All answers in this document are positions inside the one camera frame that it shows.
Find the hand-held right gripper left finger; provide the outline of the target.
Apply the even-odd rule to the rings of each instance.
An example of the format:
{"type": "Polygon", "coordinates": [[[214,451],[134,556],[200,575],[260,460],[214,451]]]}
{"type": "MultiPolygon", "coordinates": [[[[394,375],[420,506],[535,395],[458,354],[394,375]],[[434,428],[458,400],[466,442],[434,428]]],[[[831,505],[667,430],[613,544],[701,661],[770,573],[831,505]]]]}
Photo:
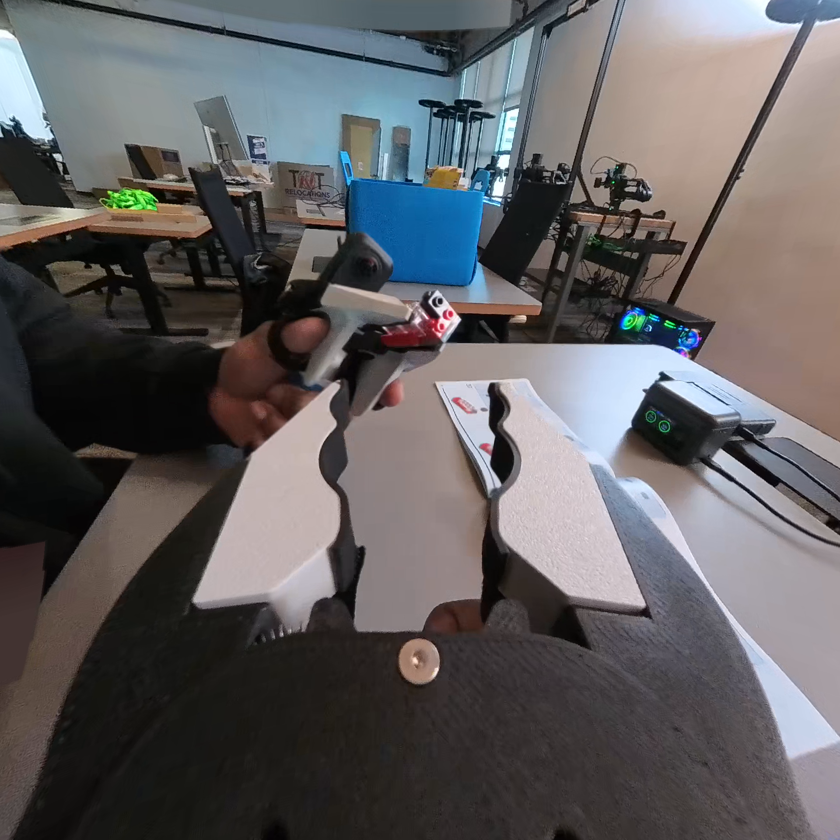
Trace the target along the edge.
{"type": "Polygon", "coordinates": [[[350,592],[359,567],[344,433],[349,387],[332,383],[248,458],[193,595],[213,609],[267,604],[305,624],[322,599],[350,592]]]}

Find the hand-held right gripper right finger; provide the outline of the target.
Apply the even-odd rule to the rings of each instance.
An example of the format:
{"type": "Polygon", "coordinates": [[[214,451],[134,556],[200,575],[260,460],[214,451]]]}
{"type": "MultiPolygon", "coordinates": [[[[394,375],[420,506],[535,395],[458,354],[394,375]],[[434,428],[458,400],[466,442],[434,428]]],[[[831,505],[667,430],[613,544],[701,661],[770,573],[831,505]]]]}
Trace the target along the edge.
{"type": "Polygon", "coordinates": [[[491,586],[525,608],[531,627],[554,627],[571,608],[644,616],[602,488],[611,467],[529,381],[492,381],[488,396],[500,479],[487,531],[486,558],[500,561],[491,586]]]}

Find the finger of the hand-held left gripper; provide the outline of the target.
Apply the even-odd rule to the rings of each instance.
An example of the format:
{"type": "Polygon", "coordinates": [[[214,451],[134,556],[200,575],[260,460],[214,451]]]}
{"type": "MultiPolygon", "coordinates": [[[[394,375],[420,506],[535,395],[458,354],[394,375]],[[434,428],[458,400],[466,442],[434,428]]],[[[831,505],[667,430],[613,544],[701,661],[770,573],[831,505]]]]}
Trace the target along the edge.
{"type": "Polygon", "coordinates": [[[350,416],[361,417],[380,404],[385,389],[401,375],[435,361],[442,347],[386,349],[382,353],[358,352],[347,359],[346,382],[350,391],[350,416]]]}
{"type": "Polygon", "coordinates": [[[323,292],[323,311],[334,329],[360,329],[410,322],[413,307],[392,296],[329,284],[323,292]]]}

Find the red grey toy brick model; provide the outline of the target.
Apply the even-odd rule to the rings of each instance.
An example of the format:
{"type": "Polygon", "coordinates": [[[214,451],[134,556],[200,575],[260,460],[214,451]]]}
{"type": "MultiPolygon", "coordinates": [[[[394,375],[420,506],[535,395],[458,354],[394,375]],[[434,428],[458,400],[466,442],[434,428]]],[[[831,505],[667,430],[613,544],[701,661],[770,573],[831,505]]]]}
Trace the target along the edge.
{"type": "Polygon", "coordinates": [[[423,294],[407,321],[383,327],[381,346],[387,350],[438,350],[457,330],[460,316],[440,290],[423,294]]]}

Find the person's left forearm dark sleeve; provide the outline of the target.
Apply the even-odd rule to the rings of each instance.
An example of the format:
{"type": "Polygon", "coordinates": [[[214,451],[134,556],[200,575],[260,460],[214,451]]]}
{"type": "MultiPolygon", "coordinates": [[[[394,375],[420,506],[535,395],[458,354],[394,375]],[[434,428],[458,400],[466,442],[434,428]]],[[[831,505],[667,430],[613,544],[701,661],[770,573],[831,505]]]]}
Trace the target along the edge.
{"type": "Polygon", "coordinates": [[[91,322],[6,259],[1,299],[3,539],[69,533],[95,511],[104,489],[79,449],[156,455],[229,443],[208,405],[220,350],[91,322]]]}

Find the white side desk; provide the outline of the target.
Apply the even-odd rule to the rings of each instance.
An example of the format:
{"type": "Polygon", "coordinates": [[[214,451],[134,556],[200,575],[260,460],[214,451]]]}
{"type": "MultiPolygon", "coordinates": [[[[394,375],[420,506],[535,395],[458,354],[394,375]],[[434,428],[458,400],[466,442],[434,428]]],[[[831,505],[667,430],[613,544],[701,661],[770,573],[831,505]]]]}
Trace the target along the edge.
{"type": "MultiPolygon", "coordinates": [[[[316,279],[315,264],[331,258],[345,238],[344,231],[306,229],[291,265],[290,279],[316,279]]],[[[512,318],[535,317],[542,309],[539,300],[482,265],[477,266],[473,281],[466,287],[388,282],[381,292],[412,302],[436,288],[460,316],[457,343],[505,343],[512,318]]]]}

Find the wooden desk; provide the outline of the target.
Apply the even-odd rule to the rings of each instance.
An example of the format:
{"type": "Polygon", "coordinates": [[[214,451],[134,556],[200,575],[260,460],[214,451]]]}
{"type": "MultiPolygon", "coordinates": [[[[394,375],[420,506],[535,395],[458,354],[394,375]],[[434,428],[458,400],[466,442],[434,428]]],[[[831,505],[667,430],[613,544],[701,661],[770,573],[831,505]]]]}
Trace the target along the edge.
{"type": "Polygon", "coordinates": [[[138,291],[143,312],[148,322],[146,328],[125,328],[125,333],[148,334],[171,338],[205,338],[205,328],[171,329],[159,302],[156,285],[153,283],[142,244],[169,239],[193,241],[214,232],[207,216],[185,211],[181,213],[105,211],[94,214],[91,223],[85,226],[91,235],[105,237],[112,245],[121,248],[127,260],[133,284],[138,291]]]}

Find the person's left hand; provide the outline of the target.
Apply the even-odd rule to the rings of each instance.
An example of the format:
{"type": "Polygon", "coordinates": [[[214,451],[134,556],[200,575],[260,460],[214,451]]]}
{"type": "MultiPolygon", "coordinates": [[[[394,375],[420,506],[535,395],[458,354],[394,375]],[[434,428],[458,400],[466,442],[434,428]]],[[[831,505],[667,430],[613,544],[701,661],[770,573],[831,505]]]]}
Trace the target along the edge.
{"type": "Polygon", "coordinates": [[[326,340],[329,321],[318,316],[265,322],[225,349],[204,352],[203,416],[207,433],[195,446],[258,448],[298,415],[315,392],[292,381],[326,340]]]}

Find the blue fabric bin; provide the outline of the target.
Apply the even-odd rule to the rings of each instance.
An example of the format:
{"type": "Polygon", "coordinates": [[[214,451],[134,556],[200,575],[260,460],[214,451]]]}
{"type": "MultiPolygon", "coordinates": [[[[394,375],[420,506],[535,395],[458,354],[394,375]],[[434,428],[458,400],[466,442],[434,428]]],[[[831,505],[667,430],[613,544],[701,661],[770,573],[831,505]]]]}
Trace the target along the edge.
{"type": "Polygon", "coordinates": [[[355,178],[345,224],[390,256],[392,282],[467,287],[477,268],[483,206],[480,192],[355,178]]]}

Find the brick instruction booklet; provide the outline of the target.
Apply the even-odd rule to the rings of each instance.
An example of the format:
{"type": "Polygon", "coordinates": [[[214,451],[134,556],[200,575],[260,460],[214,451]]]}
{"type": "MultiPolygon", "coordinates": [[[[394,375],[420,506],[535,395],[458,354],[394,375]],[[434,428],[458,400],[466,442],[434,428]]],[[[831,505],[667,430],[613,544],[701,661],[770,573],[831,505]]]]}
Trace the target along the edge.
{"type": "MultiPolygon", "coordinates": [[[[611,476],[614,476],[606,460],[589,448],[562,419],[549,409],[533,390],[529,380],[515,380],[514,384],[521,386],[524,395],[538,411],[545,415],[563,436],[571,440],[592,465],[604,467],[611,476]]],[[[438,381],[435,384],[485,495],[487,498],[492,498],[501,488],[501,480],[490,465],[494,435],[489,425],[489,385],[488,381],[438,381]]],[[[701,572],[675,518],[662,498],[641,479],[627,477],[619,478],[617,481],[627,495],[639,504],[656,527],[684,556],[708,590],[711,590],[711,585],[701,572]]],[[[837,745],[838,734],[828,721],[783,670],[754,642],[716,595],[715,600],[738,636],[759,678],[779,727],[788,758],[797,760],[809,753],[837,745]]]]}

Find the printed cardboard box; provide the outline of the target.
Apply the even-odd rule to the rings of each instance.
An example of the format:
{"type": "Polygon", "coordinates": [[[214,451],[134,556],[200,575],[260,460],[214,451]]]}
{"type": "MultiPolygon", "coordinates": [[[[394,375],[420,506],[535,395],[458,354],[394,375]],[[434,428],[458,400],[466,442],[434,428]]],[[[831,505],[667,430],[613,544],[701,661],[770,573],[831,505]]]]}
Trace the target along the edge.
{"type": "Polygon", "coordinates": [[[328,164],[275,161],[270,165],[273,190],[268,206],[294,212],[297,201],[327,202],[336,195],[334,169],[328,164]]]}

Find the leaning cardboard sheet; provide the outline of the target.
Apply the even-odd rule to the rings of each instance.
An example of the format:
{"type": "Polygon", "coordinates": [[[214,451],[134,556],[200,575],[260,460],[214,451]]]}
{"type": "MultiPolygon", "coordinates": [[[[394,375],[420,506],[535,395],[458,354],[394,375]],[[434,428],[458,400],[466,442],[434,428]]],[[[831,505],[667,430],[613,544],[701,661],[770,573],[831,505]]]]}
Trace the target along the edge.
{"type": "Polygon", "coordinates": [[[379,177],[381,140],[380,120],[347,113],[341,115],[340,151],[349,156],[353,177],[379,177]]]}

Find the black office chair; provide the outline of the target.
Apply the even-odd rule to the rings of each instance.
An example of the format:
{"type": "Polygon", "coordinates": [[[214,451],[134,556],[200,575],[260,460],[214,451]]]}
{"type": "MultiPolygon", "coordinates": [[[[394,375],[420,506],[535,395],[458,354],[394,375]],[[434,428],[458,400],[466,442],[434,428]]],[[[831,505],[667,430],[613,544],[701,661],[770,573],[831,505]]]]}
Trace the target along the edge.
{"type": "Polygon", "coordinates": [[[277,315],[277,301],[287,286],[291,263],[253,244],[219,171],[192,167],[189,172],[198,202],[234,272],[242,300],[240,336],[244,337],[277,315]]]}

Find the group of black stands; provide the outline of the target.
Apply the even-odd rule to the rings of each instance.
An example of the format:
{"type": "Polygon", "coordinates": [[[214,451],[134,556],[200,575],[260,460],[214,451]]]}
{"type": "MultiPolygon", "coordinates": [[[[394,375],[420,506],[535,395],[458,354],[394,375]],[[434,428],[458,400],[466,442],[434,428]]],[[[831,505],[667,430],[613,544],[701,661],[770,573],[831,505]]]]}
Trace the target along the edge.
{"type": "Polygon", "coordinates": [[[497,115],[482,110],[482,102],[475,99],[456,99],[445,103],[435,99],[419,99],[418,105],[427,111],[427,137],[424,155],[424,177],[431,176],[435,167],[454,167],[462,177],[473,180],[482,171],[494,172],[497,157],[492,155],[488,166],[479,167],[479,152],[486,123],[497,115]]]}

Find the black charger with green displays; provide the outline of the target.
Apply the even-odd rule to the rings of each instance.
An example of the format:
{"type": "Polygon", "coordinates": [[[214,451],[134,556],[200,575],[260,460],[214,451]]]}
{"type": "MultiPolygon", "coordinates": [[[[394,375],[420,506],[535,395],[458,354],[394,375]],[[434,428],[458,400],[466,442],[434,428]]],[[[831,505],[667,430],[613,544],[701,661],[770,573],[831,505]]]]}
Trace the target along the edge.
{"type": "Polygon", "coordinates": [[[631,429],[679,466],[714,456],[742,423],[729,404],[687,381],[657,381],[647,388],[631,429]]]}

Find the black chair back panel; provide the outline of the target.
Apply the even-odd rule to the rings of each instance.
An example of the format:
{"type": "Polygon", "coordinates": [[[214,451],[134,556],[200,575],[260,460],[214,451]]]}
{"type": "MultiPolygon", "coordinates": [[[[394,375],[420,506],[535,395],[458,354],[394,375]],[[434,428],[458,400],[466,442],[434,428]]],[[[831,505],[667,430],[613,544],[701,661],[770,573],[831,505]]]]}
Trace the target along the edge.
{"type": "Polygon", "coordinates": [[[520,181],[478,263],[517,285],[556,217],[568,206],[572,190],[570,183],[520,181]]]}

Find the leaning white panel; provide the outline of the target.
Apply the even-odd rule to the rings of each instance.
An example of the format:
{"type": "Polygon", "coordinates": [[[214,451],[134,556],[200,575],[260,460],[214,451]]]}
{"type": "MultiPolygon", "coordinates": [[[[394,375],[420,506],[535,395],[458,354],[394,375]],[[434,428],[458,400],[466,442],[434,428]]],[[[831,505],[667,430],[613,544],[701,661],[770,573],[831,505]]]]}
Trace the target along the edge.
{"type": "Polygon", "coordinates": [[[197,100],[193,106],[203,129],[210,162],[219,165],[224,161],[249,159],[225,96],[197,100]]]}

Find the black power bank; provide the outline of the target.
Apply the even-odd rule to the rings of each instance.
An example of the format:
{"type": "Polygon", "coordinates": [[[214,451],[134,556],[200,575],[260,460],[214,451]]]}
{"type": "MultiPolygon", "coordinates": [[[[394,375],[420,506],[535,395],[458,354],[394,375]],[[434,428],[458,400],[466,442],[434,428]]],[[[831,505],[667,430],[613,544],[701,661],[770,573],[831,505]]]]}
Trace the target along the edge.
{"type": "Polygon", "coordinates": [[[758,437],[768,435],[776,427],[777,421],[767,411],[750,399],[741,398],[729,385],[720,385],[707,374],[693,374],[689,371],[661,371],[658,382],[687,382],[725,403],[741,417],[740,426],[758,437]]]}

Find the computer case with coloured lights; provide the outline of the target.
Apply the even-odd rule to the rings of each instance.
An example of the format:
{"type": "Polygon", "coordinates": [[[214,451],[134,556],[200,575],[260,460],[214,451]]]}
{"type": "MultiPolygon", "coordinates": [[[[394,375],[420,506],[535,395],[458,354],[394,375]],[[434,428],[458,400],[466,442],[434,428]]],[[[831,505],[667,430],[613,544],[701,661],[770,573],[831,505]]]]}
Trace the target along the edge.
{"type": "Polygon", "coordinates": [[[605,343],[655,345],[695,360],[716,324],[665,301],[630,300],[613,318],[605,343]]]}

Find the black phone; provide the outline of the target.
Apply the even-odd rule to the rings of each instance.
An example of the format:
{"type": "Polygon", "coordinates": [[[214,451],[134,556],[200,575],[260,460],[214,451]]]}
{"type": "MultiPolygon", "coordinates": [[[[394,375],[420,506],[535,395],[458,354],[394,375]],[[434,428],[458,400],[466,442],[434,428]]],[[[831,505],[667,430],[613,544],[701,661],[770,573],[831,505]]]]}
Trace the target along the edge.
{"type": "Polygon", "coordinates": [[[723,452],[773,488],[789,491],[794,501],[838,530],[838,466],[787,437],[759,438],[758,443],[736,437],[723,452]]]}

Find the equipment table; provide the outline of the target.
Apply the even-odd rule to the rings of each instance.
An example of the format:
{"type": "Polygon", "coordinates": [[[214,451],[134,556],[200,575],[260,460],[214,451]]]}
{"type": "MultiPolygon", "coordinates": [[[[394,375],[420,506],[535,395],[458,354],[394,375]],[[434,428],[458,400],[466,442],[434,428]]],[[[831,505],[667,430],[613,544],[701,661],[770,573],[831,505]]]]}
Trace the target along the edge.
{"type": "Polygon", "coordinates": [[[567,210],[550,230],[553,252],[542,280],[542,341],[554,341],[575,285],[587,284],[616,309],[634,299],[653,258],[666,258],[667,273],[687,247],[675,231],[676,222],[662,214],[567,210]]]}

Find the black tripod pole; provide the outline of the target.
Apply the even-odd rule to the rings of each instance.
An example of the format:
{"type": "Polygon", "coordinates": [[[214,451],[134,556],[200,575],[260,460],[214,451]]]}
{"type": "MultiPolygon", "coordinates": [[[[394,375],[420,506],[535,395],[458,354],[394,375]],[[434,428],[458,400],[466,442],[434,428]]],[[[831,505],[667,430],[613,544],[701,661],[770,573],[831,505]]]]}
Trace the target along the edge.
{"type": "Polygon", "coordinates": [[[793,68],[802,55],[805,43],[812,34],[816,24],[827,23],[839,18],[838,1],[770,1],[764,9],[765,17],[781,25],[796,25],[797,31],[791,46],[781,63],[771,87],[764,98],[761,107],[742,147],[731,167],[716,201],[704,223],[696,242],[684,259],[679,277],[673,286],[668,304],[675,305],[686,287],[691,273],[699,261],[703,249],[706,247],[714,228],[722,215],[724,207],[731,197],[735,185],[746,170],[746,166],[759,137],[769,121],[772,110],[779,100],[782,90],[789,80],[793,68]]]}

